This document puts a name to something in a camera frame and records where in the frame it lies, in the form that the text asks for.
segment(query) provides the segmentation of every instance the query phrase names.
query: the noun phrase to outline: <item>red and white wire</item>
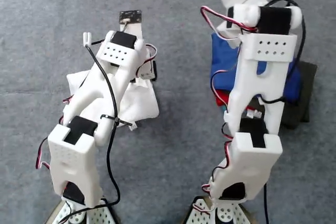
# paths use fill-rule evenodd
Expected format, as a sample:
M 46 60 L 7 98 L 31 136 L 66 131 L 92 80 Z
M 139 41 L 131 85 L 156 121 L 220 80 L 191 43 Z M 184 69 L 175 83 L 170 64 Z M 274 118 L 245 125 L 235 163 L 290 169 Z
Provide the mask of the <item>red and white wire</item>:
M 207 214 L 207 215 L 210 215 L 209 213 L 216 209 L 216 208 L 212 208 L 212 209 L 210 209 L 210 210 L 205 210 L 205 209 L 200 208 L 200 207 L 199 207 L 197 204 L 195 204 L 195 203 L 193 203 L 192 206 L 193 206 L 193 209 L 195 209 L 195 210 L 197 210 L 197 211 L 199 211 L 199 212 L 203 212 L 203 213 L 205 213 L 205 214 Z
M 214 85 L 214 80 L 215 80 L 215 75 L 218 73 L 227 73 L 230 70 L 217 70 L 216 72 L 214 72 L 212 80 L 211 80 L 211 90 L 214 93 L 215 97 L 217 97 L 222 103 L 224 103 L 226 110 L 228 109 L 228 105 L 226 103 L 226 101 L 224 101 L 221 96 L 217 93 L 216 89 L 215 89 L 215 85 Z
M 70 101 L 71 101 L 71 98 L 72 98 L 73 96 L 74 96 L 74 95 L 72 95 L 72 96 L 70 96 L 70 97 L 68 97 L 68 98 L 63 99 L 63 103 L 64 103 L 64 104 L 69 104 Z
M 42 161 L 41 162 L 41 156 L 42 156 L 42 145 L 45 142 L 45 140 L 47 140 L 48 138 L 46 137 L 45 139 L 42 140 L 42 142 L 40 143 L 40 146 L 38 147 L 38 151 L 37 151 L 37 158 L 36 158 L 36 163 L 35 163 L 35 169 L 41 169 L 42 166 L 44 165 L 48 170 L 50 169 L 50 165 L 45 162 Z
M 136 72 L 135 72 L 135 76 L 136 76 L 136 77 L 138 77 L 138 73 L 139 73 L 140 68 L 141 68 L 143 65 L 145 65 L 147 62 L 154 60 L 155 57 L 156 57 L 156 54 L 157 54 L 157 48 L 156 48 L 153 44 L 146 44 L 146 46 L 147 46 L 147 47 L 151 47 L 152 49 L 154 49 L 154 50 L 155 50 L 155 53 L 154 53 L 153 56 L 151 56 L 150 58 L 148 58 L 147 60 L 145 60 L 141 66 L 138 67 L 138 69 L 137 69 Z
M 211 178 L 212 178 L 213 182 L 215 181 L 215 178 L 214 178 L 215 170 L 216 169 L 226 169 L 230 165 L 230 157 L 229 157 L 229 144 L 230 143 L 232 143 L 232 140 L 231 141 L 227 141 L 224 144 L 224 153 L 225 153 L 226 165 L 225 166 L 216 166 L 212 170 Z
M 210 193 L 210 190 L 207 189 L 207 188 L 209 188 L 209 187 L 210 187 L 210 184 L 205 184 L 205 185 L 202 185 L 202 186 L 201 186 L 201 189 L 202 189 L 203 192 L 209 194 L 209 193 Z
M 245 26 L 243 23 L 236 21 L 233 18 L 230 18 L 228 16 L 225 16 L 223 14 L 220 14 L 214 10 L 212 10 L 211 8 L 209 8 L 208 6 L 202 6 L 201 7 L 201 14 L 203 16 L 203 18 L 205 19 L 205 21 L 208 23 L 208 25 L 211 27 L 211 29 L 216 33 L 216 35 L 223 39 L 223 40 L 233 40 L 233 39 L 237 39 L 238 37 L 231 37 L 231 38 L 227 38 L 225 36 L 223 36 L 222 34 L 220 34 L 220 32 L 217 30 L 217 28 L 214 26 L 214 24 L 211 22 L 210 18 L 208 17 L 208 15 L 206 14 L 206 12 L 213 14 L 216 17 L 219 17 L 227 22 L 231 22 L 237 26 L 239 26 L 241 29 L 246 30 L 246 31 L 255 31 L 256 28 L 255 27 L 248 27 Z

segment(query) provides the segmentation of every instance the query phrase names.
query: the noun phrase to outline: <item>gray felt surface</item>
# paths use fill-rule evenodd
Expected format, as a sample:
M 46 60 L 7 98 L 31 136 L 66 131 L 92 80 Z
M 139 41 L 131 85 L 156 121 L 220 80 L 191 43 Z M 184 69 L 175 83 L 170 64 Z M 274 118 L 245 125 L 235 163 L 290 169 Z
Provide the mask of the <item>gray felt surface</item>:
M 270 221 L 334 223 L 336 218 L 336 0 L 295 0 L 307 21 L 303 59 L 319 66 L 311 122 L 282 129 L 283 155 L 269 181 Z M 199 14 L 220 0 L 0 0 L 0 222 L 44 223 L 59 197 L 37 146 L 54 128 L 69 94 L 65 75 L 88 69 L 82 33 L 118 28 L 118 12 L 143 10 L 143 33 L 159 49 L 155 90 L 160 116 L 119 129 L 112 168 L 122 223 L 180 223 L 212 167 L 223 159 L 222 114 L 209 89 L 211 30 Z M 48 151 L 45 146 L 45 159 Z M 115 199 L 97 155 L 106 197 Z M 264 223 L 262 194 L 245 206 Z

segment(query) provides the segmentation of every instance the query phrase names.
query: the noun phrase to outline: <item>black cable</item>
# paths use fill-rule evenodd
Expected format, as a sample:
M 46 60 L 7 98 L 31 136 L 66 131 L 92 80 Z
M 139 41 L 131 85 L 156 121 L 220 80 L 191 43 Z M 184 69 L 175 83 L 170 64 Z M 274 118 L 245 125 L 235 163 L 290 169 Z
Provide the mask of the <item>black cable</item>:
M 69 203 L 68 203 L 67 201 L 65 201 L 65 203 L 66 203 L 66 204 L 68 205 L 68 207 L 70 208 L 70 213 L 71 213 L 71 212 L 72 212 L 72 209 L 71 209 Z
M 264 185 L 264 211 L 265 211 L 266 224 L 269 224 L 268 209 L 267 209 L 267 184 Z
M 272 104 L 272 103 L 276 103 L 276 102 L 286 102 L 285 97 L 280 97 L 278 99 L 274 99 L 274 100 L 271 100 L 271 101 L 265 100 L 262 96 L 260 96 L 260 98 L 265 104 Z
M 97 40 L 91 43 L 91 45 L 96 45 L 96 44 L 100 44 L 104 41 L 105 39 L 101 39 L 101 40 Z
M 111 93 L 113 109 L 114 109 L 114 118 L 117 119 L 118 118 L 117 101 L 116 101 L 116 96 L 114 95 L 110 80 L 109 80 L 105 70 L 103 69 L 103 67 L 99 63 L 98 59 L 96 58 L 95 54 L 92 52 L 91 48 L 88 45 L 85 45 L 85 47 L 89 51 L 91 57 L 93 58 L 94 62 L 97 64 L 98 68 L 100 69 L 102 75 L 105 78 L 105 81 L 106 81 L 107 86 L 109 87 L 109 90 L 110 90 L 110 93 Z M 111 153 L 112 144 L 113 144 L 113 141 L 114 141 L 114 136 L 116 135 L 116 130 L 117 130 L 118 124 L 119 124 L 119 121 L 115 120 L 114 124 L 113 124 L 113 128 L 112 128 L 112 132 L 111 132 L 109 146 L 107 148 L 107 153 L 106 153 L 107 171 L 108 171 L 108 174 L 110 176 L 110 179 L 111 179 L 114 187 L 116 188 L 115 190 L 117 191 L 117 199 L 114 202 L 103 204 L 103 205 L 98 205 L 98 206 L 95 206 L 94 208 L 87 207 L 87 208 L 72 212 L 71 214 L 69 214 L 69 215 L 65 216 L 63 219 L 61 219 L 61 221 L 59 223 L 62 223 L 63 221 L 65 221 L 69 217 L 74 216 L 76 214 L 79 214 L 80 212 L 85 212 L 85 211 L 88 211 L 88 210 L 91 210 L 91 209 L 98 209 L 98 208 L 103 208 L 103 207 L 111 207 L 111 206 L 114 206 L 114 205 L 116 205 L 120 202 L 120 198 L 121 198 L 120 197 L 120 189 L 119 189 L 119 186 L 118 186 L 118 184 L 117 184 L 117 182 L 116 182 L 116 180 L 113 176 L 112 169 L 111 169 L 111 162 L 110 162 L 110 153 Z

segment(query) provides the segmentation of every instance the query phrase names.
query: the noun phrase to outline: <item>white cloth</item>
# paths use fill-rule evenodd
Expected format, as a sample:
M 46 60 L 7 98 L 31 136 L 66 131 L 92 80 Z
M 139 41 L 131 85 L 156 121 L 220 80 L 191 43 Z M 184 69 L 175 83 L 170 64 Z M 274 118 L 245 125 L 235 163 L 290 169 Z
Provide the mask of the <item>white cloth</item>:
M 71 95 L 78 90 L 88 72 L 89 70 L 67 75 Z M 81 112 L 80 116 L 99 123 L 100 116 L 104 114 L 104 104 L 106 102 L 110 102 L 110 100 L 95 99 Z M 123 121 L 132 123 L 133 126 L 130 129 L 135 129 L 136 121 L 155 118 L 158 115 L 159 106 L 151 81 L 136 78 L 135 83 L 129 83 L 120 103 L 118 117 Z

